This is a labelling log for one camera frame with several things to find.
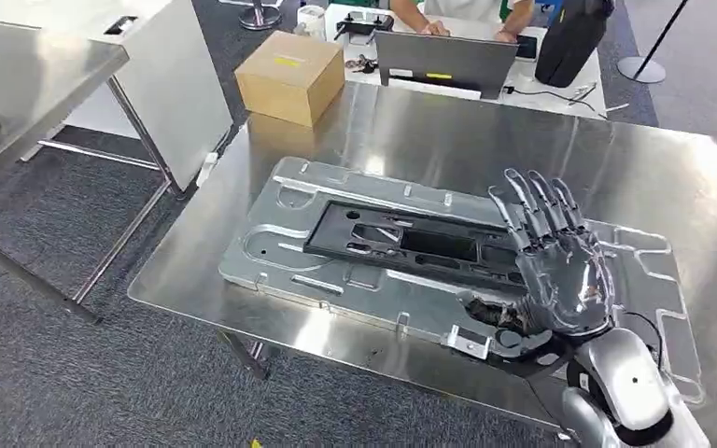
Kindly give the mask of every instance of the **metal fixture plate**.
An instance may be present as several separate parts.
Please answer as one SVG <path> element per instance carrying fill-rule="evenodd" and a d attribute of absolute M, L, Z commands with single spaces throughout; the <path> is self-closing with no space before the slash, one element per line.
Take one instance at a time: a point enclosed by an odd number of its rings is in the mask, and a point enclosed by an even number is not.
<path fill-rule="evenodd" d="M 319 162 L 287 157 L 274 168 L 244 227 L 236 233 L 219 266 L 235 284 L 394 330 L 400 313 L 409 315 L 409 336 L 442 343 L 454 325 L 490 338 L 498 329 L 474 320 L 459 297 L 503 293 L 432 280 L 386 268 L 305 254 L 302 246 L 329 202 L 361 203 L 417 215 L 498 227 L 501 216 L 489 198 L 433 189 L 396 179 L 365 175 Z M 664 366 L 688 402 L 704 391 L 694 338 L 677 281 L 668 241 L 656 234 L 587 220 L 603 243 L 615 277 L 615 321 L 657 347 L 646 323 L 625 311 L 648 316 L 664 334 Z M 564 375 L 562 370 L 555 373 Z"/>

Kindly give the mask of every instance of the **yellow label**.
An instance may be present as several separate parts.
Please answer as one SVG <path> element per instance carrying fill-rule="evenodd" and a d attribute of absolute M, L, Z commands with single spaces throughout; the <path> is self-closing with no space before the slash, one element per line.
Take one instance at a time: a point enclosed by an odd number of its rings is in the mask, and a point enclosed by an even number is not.
<path fill-rule="evenodd" d="M 443 73 L 427 73 L 427 77 L 435 77 L 437 79 L 452 79 L 452 75 L 445 75 Z"/>
<path fill-rule="evenodd" d="M 300 62 L 288 58 L 274 58 L 274 62 L 281 65 L 289 65 L 290 67 L 297 67 L 301 65 Z"/>

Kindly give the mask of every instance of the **stanchion base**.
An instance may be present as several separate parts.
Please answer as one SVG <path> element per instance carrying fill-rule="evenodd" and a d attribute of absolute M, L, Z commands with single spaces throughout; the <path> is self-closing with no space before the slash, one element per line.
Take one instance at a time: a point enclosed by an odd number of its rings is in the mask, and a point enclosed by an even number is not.
<path fill-rule="evenodd" d="M 275 7 L 262 7 L 259 11 L 249 7 L 240 14 L 240 26 L 251 31 L 261 31 L 273 28 L 282 20 L 282 13 Z"/>
<path fill-rule="evenodd" d="M 617 63 L 617 69 L 624 77 L 633 79 L 634 81 L 643 82 L 644 84 L 654 84 L 655 82 L 661 82 L 667 78 L 667 70 L 665 70 L 660 63 L 657 63 L 652 59 L 647 63 L 647 66 L 644 67 L 644 70 L 639 73 L 639 76 L 633 78 L 643 62 L 644 58 L 641 56 L 631 56 L 629 58 L 621 59 L 620 62 Z"/>

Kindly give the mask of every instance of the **cardboard box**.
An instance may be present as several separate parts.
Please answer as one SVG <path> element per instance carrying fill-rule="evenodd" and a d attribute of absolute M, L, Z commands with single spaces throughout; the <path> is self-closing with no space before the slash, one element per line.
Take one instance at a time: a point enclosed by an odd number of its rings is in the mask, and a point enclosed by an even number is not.
<path fill-rule="evenodd" d="M 344 85 L 342 47 L 276 31 L 235 70 L 246 109 L 312 127 Z"/>

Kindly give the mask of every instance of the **laptop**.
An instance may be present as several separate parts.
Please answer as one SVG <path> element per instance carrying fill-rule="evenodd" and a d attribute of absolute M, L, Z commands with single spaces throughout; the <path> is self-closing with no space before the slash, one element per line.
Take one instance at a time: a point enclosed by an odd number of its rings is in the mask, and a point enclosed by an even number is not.
<path fill-rule="evenodd" d="M 381 84 L 390 78 L 479 91 L 481 98 L 499 98 L 517 44 L 485 40 L 375 32 Z"/>

